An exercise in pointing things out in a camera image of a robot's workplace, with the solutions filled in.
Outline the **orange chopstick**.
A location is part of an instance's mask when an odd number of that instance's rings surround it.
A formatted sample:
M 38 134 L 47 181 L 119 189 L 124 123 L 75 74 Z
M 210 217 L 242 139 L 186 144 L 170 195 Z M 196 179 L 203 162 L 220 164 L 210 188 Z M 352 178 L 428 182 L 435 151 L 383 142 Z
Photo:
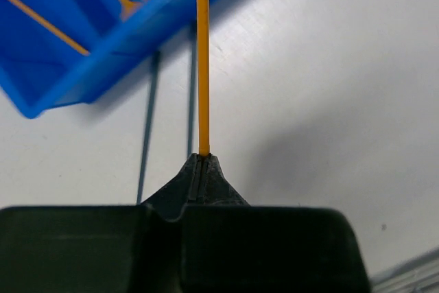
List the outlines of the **orange chopstick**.
M 199 155 L 208 156 L 209 144 L 209 0 L 196 0 L 198 44 Z
M 90 54 L 90 51 L 81 46 L 78 42 L 73 40 L 70 36 L 65 34 L 63 31 L 58 29 L 55 25 L 50 23 L 47 19 L 45 19 L 43 16 L 41 16 L 39 13 L 35 12 L 33 9 L 31 9 L 28 5 L 23 3 L 21 0 L 7 0 L 9 1 L 13 6 L 18 8 L 20 11 L 25 13 L 28 17 L 36 21 L 39 25 L 43 26 L 46 30 L 51 32 L 54 36 L 62 40 L 64 43 L 66 43 L 70 48 L 77 51 L 79 54 L 82 54 L 83 56 L 88 56 Z

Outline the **dark blue chopstick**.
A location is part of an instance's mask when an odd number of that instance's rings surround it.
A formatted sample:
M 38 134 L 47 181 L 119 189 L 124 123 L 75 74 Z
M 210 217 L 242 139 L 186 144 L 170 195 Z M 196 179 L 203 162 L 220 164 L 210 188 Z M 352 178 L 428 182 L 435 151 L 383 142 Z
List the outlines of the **dark blue chopstick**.
M 142 146 L 142 152 L 141 152 L 141 164 L 140 164 L 140 170 L 139 170 L 139 181 L 138 181 L 138 186 L 137 186 L 137 198 L 136 198 L 137 204 L 142 203 L 142 197 L 143 197 L 143 188 L 144 188 L 144 183 L 145 183 L 145 173 L 146 173 L 146 167 L 147 167 L 152 124 L 153 124 L 153 118 L 154 118 L 160 62 L 161 62 L 161 52 L 157 51 L 154 53 L 154 55 L 152 57 L 152 61 L 151 61 L 152 79 L 150 82 L 150 91 L 149 91 L 149 97 L 148 97 L 148 101 L 147 101 L 147 108 L 146 108 L 146 114 L 145 114 L 145 125 L 144 125 L 144 130 L 143 130 L 143 146 Z
M 195 86 L 197 76 L 197 23 L 194 21 L 189 30 L 191 56 L 189 67 L 189 99 L 187 124 L 187 157 L 193 153 L 193 131 L 195 125 Z

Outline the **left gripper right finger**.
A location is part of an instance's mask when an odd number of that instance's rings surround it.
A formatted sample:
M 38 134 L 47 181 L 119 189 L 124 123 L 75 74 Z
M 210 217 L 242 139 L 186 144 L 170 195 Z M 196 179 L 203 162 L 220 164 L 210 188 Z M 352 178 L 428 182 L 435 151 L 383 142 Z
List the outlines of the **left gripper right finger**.
M 369 292 L 355 232 L 334 209 L 255 207 L 199 157 L 181 218 L 184 292 Z

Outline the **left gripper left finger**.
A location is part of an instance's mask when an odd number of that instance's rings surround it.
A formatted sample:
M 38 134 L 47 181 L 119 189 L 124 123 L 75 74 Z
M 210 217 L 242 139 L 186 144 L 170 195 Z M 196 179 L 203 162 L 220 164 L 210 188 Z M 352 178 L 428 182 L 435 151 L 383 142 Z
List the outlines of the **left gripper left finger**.
M 198 157 L 138 205 L 1 210 L 2 292 L 180 292 L 178 220 Z

